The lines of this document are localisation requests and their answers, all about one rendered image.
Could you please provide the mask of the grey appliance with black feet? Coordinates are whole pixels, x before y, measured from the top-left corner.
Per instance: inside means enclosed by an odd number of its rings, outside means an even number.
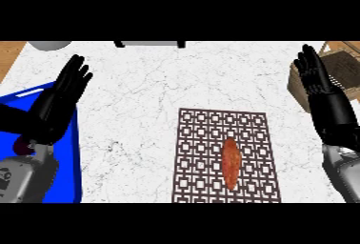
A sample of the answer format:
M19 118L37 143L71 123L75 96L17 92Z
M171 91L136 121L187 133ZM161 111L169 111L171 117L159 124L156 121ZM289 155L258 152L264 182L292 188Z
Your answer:
M125 48L127 46L172 46L178 49L186 48L186 41L113 41L116 48Z

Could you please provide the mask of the dark red round fruit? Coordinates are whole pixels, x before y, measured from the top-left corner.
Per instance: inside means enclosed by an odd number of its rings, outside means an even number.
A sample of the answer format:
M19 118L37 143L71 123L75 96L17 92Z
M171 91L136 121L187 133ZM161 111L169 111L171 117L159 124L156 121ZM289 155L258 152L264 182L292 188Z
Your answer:
M29 155L35 152L34 141L26 137L20 136L13 143L13 151L16 155Z

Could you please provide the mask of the orange sweet potato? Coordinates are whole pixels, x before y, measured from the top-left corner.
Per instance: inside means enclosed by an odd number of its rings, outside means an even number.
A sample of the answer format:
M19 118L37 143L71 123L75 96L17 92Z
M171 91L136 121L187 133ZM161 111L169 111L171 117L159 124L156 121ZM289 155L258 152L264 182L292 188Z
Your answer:
M236 146L236 141L228 137L223 145L223 177L227 189L231 191L236 186L242 154Z

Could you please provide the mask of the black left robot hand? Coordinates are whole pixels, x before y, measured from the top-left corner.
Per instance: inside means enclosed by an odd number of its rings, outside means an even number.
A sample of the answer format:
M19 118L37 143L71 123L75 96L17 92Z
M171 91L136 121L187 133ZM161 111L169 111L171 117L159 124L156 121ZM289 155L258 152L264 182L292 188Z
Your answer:
M84 57L75 54L28 111L0 103L0 132L20 134L25 140L44 145L60 140L72 120L76 101L93 77L82 62Z

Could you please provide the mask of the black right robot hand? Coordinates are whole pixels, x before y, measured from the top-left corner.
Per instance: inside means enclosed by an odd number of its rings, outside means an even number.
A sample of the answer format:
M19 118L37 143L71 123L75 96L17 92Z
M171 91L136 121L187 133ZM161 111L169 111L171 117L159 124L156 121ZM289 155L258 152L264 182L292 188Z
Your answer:
M342 89L330 82L327 70L311 46L304 45L293 65L308 95L314 130L321 142L360 152L360 125Z

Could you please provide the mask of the wicker basket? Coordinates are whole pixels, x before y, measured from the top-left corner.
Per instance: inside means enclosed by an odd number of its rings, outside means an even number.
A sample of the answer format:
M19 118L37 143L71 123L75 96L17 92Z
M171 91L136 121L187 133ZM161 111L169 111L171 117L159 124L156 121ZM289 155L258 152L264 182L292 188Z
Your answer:
M360 41L324 41L317 53L330 82L345 92L348 100L360 102ZM286 89L304 111L310 113L308 97L293 63L289 65Z

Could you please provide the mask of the grey round bowl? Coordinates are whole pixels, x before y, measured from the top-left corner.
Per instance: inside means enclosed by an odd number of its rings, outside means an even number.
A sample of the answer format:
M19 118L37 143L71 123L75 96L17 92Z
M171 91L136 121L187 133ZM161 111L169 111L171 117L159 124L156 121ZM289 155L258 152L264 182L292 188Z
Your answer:
M29 41L29 45L40 51L56 51L63 49L71 41Z

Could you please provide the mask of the brown wooden board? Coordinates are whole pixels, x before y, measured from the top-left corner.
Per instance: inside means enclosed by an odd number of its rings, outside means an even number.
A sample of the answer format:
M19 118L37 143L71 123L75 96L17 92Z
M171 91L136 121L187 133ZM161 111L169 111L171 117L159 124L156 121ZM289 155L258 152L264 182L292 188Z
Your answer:
M25 41L0 41L0 83L23 49Z

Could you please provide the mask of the blue cutting board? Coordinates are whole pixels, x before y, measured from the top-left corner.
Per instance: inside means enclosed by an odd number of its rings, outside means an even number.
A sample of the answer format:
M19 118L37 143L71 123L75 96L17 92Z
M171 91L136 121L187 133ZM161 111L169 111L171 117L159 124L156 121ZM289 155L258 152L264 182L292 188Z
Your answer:
M10 107L28 110L41 91L50 88L53 83L46 83L28 90L17 91L0 97L0 103ZM17 135L0 132L0 160L15 156L13 143ZM81 172L78 151L76 113L69 123L66 133L54 144L54 158L59 160L53 186L44 194L44 203L78 203L81 201Z

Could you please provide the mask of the brown patterned placemat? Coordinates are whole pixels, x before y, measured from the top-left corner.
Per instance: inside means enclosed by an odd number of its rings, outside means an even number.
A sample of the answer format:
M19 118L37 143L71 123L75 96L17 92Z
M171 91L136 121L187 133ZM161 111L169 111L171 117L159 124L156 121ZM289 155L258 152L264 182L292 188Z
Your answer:
M171 201L282 201L262 112L178 111Z

